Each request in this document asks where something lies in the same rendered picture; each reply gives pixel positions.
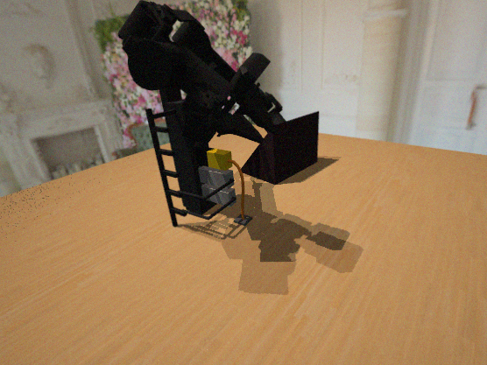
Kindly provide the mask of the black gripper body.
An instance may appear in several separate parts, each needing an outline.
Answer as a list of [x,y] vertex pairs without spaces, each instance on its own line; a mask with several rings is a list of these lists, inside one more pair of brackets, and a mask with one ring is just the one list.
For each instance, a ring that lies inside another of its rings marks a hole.
[[[202,142],[207,145],[215,133],[219,133],[227,121],[232,117],[229,113],[235,103],[241,105],[251,90],[256,86],[255,82],[264,72],[271,61],[263,54],[253,53],[238,68],[231,82],[226,81],[215,71],[217,65],[212,61],[209,65],[202,61],[189,75],[183,87],[186,93],[185,101],[189,102],[191,94],[189,89],[194,86],[217,94],[220,102],[218,107],[214,104],[213,123]],[[230,96],[230,99],[227,98]],[[222,106],[224,105],[224,108]]]

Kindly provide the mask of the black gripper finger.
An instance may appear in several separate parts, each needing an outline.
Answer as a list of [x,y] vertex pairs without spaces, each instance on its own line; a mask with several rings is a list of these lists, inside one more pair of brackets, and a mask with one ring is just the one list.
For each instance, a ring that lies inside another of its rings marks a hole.
[[235,114],[247,115],[265,130],[268,130],[272,134],[276,128],[272,122],[272,119],[266,109],[262,95],[260,94],[258,83],[253,90],[249,93]]
[[233,134],[240,137],[247,138],[259,144],[264,142],[264,138],[256,130],[256,128],[248,121],[244,115],[233,114],[227,121],[217,137],[226,134]]

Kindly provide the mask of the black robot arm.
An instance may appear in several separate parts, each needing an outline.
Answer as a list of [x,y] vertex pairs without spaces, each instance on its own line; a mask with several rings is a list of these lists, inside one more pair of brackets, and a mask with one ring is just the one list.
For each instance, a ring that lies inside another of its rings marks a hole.
[[[170,40],[174,24],[183,22]],[[159,90],[177,86],[183,87],[189,75],[204,61],[217,65],[215,71],[226,81],[231,82],[236,71],[212,48],[203,25],[188,11],[172,10],[166,4],[155,4],[139,0],[129,15],[118,37],[123,39],[122,49],[128,56],[128,66],[133,81],[146,90]],[[286,122],[279,113],[283,106],[267,92],[259,88],[273,124]],[[220,102],[217,94],[192,86],[189,89],[189,102],[182,107],[187,116],[181,135],[202,142],[213,123],[214,107]],[[215,106],[214,106],[214,105]]]

